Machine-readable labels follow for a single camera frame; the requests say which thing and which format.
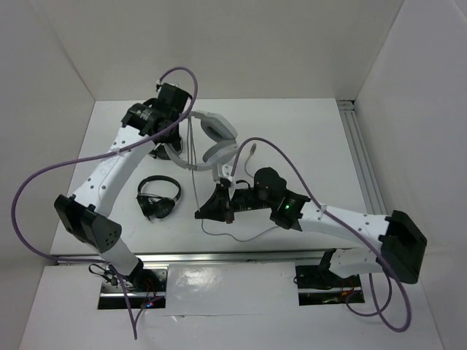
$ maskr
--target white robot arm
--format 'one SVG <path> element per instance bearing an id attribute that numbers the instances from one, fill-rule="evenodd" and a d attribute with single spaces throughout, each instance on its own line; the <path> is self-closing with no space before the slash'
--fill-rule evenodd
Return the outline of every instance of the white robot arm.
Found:
<path id="1" fill-rule="evenodd" d="M 319 232 L 363 244 L 348 228 L 325 214 L 331 213 L 366 239 L 386 259 L 400 281 L 417 282 L 427 240 L 406 213 L 371 215 L 317 205 L 311 198 L 289 191 L 287 182 L 273 168 L 258 170 L 252 187 L 236 189 L 231 195 L 234 181 L 230 174 L 231 168 L 224 166 L 219 170 L 215 191 L 195 213 L 196 219 L 231 223 L 236 212 L 271 209 L 270 219 L 281 228 Z M 343 279 L 359 273 L 386 272 L 377 256 L 366 247 L 326 252 L 320 268 Z"/>
<path id="2" fill-rule="evenodd" d="M 116 155 L 102 160 L 71 197 L 59 195 L 55 209 L 66 230 L 95 250 L 137 287 L 144 280 L 157 279 L 132 253 L 120 237 L 121 226 L 108 219 L 123 185 L 134 169 L 154 147 L 146 142 L 133 149 L 120 149 L 155 135 L 171 125 L 182 113 L 190 95 L 170 84 L 164 84 L 157 98 L 134 104 L 122 119 L 122 127 L 110 146 Z M 180 137 L 178 127 L 158 139 L 171 143 Z"/>

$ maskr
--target red wire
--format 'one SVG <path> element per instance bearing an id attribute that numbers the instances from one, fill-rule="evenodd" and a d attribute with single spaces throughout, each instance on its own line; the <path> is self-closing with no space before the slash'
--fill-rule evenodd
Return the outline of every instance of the red wire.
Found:
<path id="1" fill-rule="evenodd" d="M 347 279 L 347 281 L 349 282 L 349 284 L 352 286 L 352 289 L 351 290 L 345 290 L 344 291 L 344 281 L 342 281 L 341 283 L 341 297 L 345 296 L 345 295 L 348 295 L 348 294 L 352 294 L 353 291 L 355 290 L 355 285 L 353 284 L 352 280 L 351 279 Z"/>
<path id="2" fill-rule="evenodd" d="M 155 288 L 154 288 L 153 281 L 152 281 L 152 280 L 149 280 L 149 282 L 151 283 L 151 287 L 153 288 L 153 294 L 154 294 L 154 298 L 155 298 Z"/>
<path id="3" fill-rule="evenodd" d="M 146 297 L 144 298 L 143 304 L 146 305 L 146 303 L 149 301 L 149 283 L 147 281 L 144 281 L 146 284 Z"/>

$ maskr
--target purple cable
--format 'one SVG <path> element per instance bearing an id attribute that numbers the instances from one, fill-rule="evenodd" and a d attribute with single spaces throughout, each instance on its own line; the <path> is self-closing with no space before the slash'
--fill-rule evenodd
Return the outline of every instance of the purple cable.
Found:
<path id="1" fill-rule="evenodd" d="M 160 295 L 159 296 L 156 296 L 154 297 L 153 299 L 149 299 L 149 301 L 147 301 L 145 304 L 147 303 L 154 303 L 156 300 L 159 300 L 163 297 L 161 297 Z M 141 316 L 141 314 L 143 313 L 143 311 L 146 310 L 146 305 L 143 305 L 139 311 L 138 311 L 138 314 L 136 315 L 136 318 L 134 319 L 134 323 L 137 324 L 138 323 L 138 320 L 139 320 L 139 317 Z"/>
<path id="2" fill-rule="evenodd" d="M 162 82 L 173 71 L 186 71 L 187 73 L 189 73 L 189 75 L 193 79 L 193 85 L 194 85 L 193 96 L 191 98 L 190 104 L 188 105 L 188 108 L 182 114 L 180 114 L 179 118 L 175 122 L 173 122 L 171 125 L 169 125 L 167 128 L 163 129 L 162 131 L 159 131 L 158 133 L 156 133 L 155 135 L 152 135 L 151 137 L 149 137 L 147 139 L 135 142 L 134 144 L 130 144 L 130 145 L 124 147 L 124 148 L 121 148 L 120 152 L 128 151 L 130 149 L 133 149 L 134 147 L 138 147 L 138 146 L 140 146 L 142 144 L 145 144 L 146 142 L 155 141 L 159 136 L 163 135 L 167 131 L 170 131 L 173 128 L 175 128 L 177 125 L 179 125 L 190 114 L 191 109 L 193 108 L 193 105 L 195 104 L 196 97 L 198 96 L 198 80 L 196 79 L 195 74 L 190 69 L 188 69 L 186 67 L 183 67 L 183 66 L 178 66 L 178 67 L 174 67 L 174 68 L 169 69 L 168 71 L 166 71 L 162 75 L 162 77 L 159 79 L 159 81 Z M 78 158 L 78 159 L 75 159 L 75 160 L 67 160 L 66 162 L 57 163 L 57 164 L 54 164 L 52 166 L 48 166 L 46 168 L 43 168 L 43 169 L 37 171 L 36 173 L 30 175 L 30 177 L 28 177 L 21 184 L 20 188 L 18 188 L 18 191 L 16 191 L 15 197 L 13 198 L 13 201 L 12 201 L 12 207 L 11 207 L 11 219 L 12 219 L 13 229 L 15 230 L 16 236 L 20 239 L 21 243 L 23 243 L 26 246 L 26 248 L 31 250 L 34 254 L 37 254 L 40 257 L 44 257 L 46 259 L 53 260 L 53 261 L 59 261 L 60 260 L 60 261 L 68 261 L 68 262 L 74 262 L 74 263 L 105 263 L 105 261 L 98 260 L 98 259 L 82 259 L 82 258 L 73 258 L 73 257 L 56 257 L 56 256 L 53 256 L 53 255 L 50 255 L 50 254 L 43 253 L 43 252 L 39 251 L 38 249 L 34 248 L 24 238 L 23 234 L 20 231 L 20 228 L 18 226 L 18 220 L 17 220 L 17 217 L 16 217 L 16 208 L 18 206 L 18 200 L 20 199 L 21 193 L 24 191 L 24 189 L 29 184 L 29 182 L 34 180 L 39 175 L 41 175 L 43 173 L 47 173 L 48 171 L 53 170 L 53 169 L 61 168 L 62 166 L 70 166 L 72 164 L 90 162 L 92 160 L 100 160 L 100 159 L 112 157 L 112 156 L 114 156 L 116 154 L 117 154 L 117 152 L 108 152 L 108 153 L 104 153 L 104 154 L 101 154 L 101 155 L 94 155 L 93 157 L 85 157 L 85 158 L 80 158 L 80 159 Z M 134 320 L 133 313 L 131 312 L 130 300 L 128 299 L 128 293 L 126 292 L 125 284 L 123 283 L 123 278 L 113 267 L 112 267 L 112 269 L 114 270 L 115 275 L 118 278 L 118 280 L 120 282 L 120 285 L 122 286 L 123 295 L 125 297 L 126 307 L 127 307 L 128 312 L 130 314 L 130 321 L 131 321 L 131 326 L 133 327 L 134 338 L 136 340 L 138 338 L 137 331 L 136 331 L 136 322 Z"/>
<path id="3" fill-rule="evenodd" d="M 393 297 L 393 284 L 391 283 L 391 280 L 389 278 L 388 275 L 385 275 L 386 276 L 386 279 L 387 279 L 387 285 L 389 286 L 389 291 L 387 293 L 387 300 L 386 300 L 386 303 L 383 305 L 383 307 L 381 308 L 381 311 L 380 312 L 383 312 L 384 310 L 386 310 L 386 308 L 389 306 L 390 302 L 391 302 L 391 299 Z M 370 273 L 369 274 L 369 278 L 370 278 L 370 287 L 372 289 L 374 289 L 374 285 L 373 285 L 373 275 Z M 356 311 L 352 306 L 350 306 L 350 298 L 359 293 L 359 291 L 355 291 L 351 294 L 349 294 L 346 298 L 345 298 L 345 306 L 351 310 L 351 312 L 353 312 L 355 315 L 358 315 L 358 316 L 362 316 L 362 317 L 373 317 L 373 316 L 378 316 L 378 312 L 371 312 L 370 314 L 364 314 L 363 312 L 359 312 L 359 311 Z"/>
<path id="4" fill-rule="evenodd" d="M 287 161 L 287 163 L 289 163 L 290 167 L 293 169 L 293 171 L 295 171 L 298 179 L 300 180 L 301 184 L 303 185 L 303 187 L 305 188 L 306 190 L 306 193 L 308 194 L 308 196 L 311 198 L 311 200 L 313 201 L 313 203 L 320 209 L 322 209 L 321 207 L 321 204 L 320 202 L 318 202 L 318 200 L 316 199 L 316 197 L 313 195 L 312 191 L 309 189 L 308 185 L 306 184 L 304 178 L 302 177 L 302 175 L 300 174 L 300 172 L 298 171 L 298 169 L 293 165 L 292 161 L 290 160 L 290 158 L 278 147 L 276 146 L 275 144 L 273 144 L 272 142 L 266 140 L 266 139 L 263 139 L 261 137 L 250 137 L 249 139 L 246 139 L 239 147 L 239 150 L 238 152 L 236 153 L 236 157 L 235 157 L 235 161 L 233 162 L 233 167 L 232 167 L 232 172 L 231 172 L 231 175 L 233 176 L 235 174 L 235 170 L 236 170 L 236 167 L 238 165 L 238 162 L 239 162 L 239 157 L 240 157 L 240 154 L 242 153 L 242 150 L 243 148 L 248 144 L 250 143 L 251 141 L 262 141 L 266 144 L 268 144 L 269 146 L 271 146 L 272 148 L 274 148 L 276 151 L 278 151 L 278 153 L 281 154 L 281 156 Z M 409 296 L 407 295 L 407 292 L 404 288 L 404 286 L 402 285 L 401 283 L 401 280 L 398 278 L 398 276 L 395 274 L 393 268 L 391 267 L 391 265 L 386 261 L 386 259 L 381 255 L 381 253 L 378 252 L 378 250 L 373 246 L 371 245 L 371 243 L 365 238 L 363 237 L 361 234 L 359 234 L 358 231 L 354 230 L 351 226 L 349 226 L 346 222 L 342 221 L 341 219 L 339 219 L 338 217 L 336 217 L 335 215 L 333 215 L 332 213 L 330 213 L 329 211 L 325 210 L 324 211 L 324 214 L 326 214 L 328 217 L 330 217 L 332 220 L 334 220 L 335 222 L 337 222 L 338 224 L 340 224 L 341 226 L 343 226 L 344 228 L 348 229 L 352 234 L 354 234 L 355 236 L 357 236 L 378 258 L 378 260 L 381 262 L 382 264 L 382 267 L 384 270 L 386 270 L 389 275 L 394 279 L 394 281 L 396 282 L 396 284 L 398 285 L 400 291 L 401 291 L 401 294 L 402 294 L 402 297 L 404 298 L 404 303 L 405 303 L 405 306 L 406 306 L 406 310 L 407 310 L 407 317 L 406 317 L 406 321 L 404 323 L 404 325 L 402 325 L 402 327 L 394 327 L 392 326 L 387 320 L 386 318 L 384 317 L 384 315 L 382 314 L 382 309 L 379 308 L 379 305 L 378 305 L 378 302 L 377 302 L 377 299 L 376 299 L 376 293 L 374 291 L 374 285 L 373 285 L 373 278 L 372 276 L 370 276 L 370 288 L 371 288 L 371 294 L 373 295 L 373 300 L 374 300 L 374 305 L 376 307 L 376 314 L 379 316 L 379 318 L 383 321 L 384 324 L 386 324 L 386 326 L 388 328 L 390 328 L 391 330 L 393 330 L 394 332 L 398 332 L 398 333 L 402 333 L 402 332 L 405 332 L 409 326 L 410 326 L 410 322 L 412 321 L 412 309 L 410 307 L 410 301 L 409 301 Z"/>

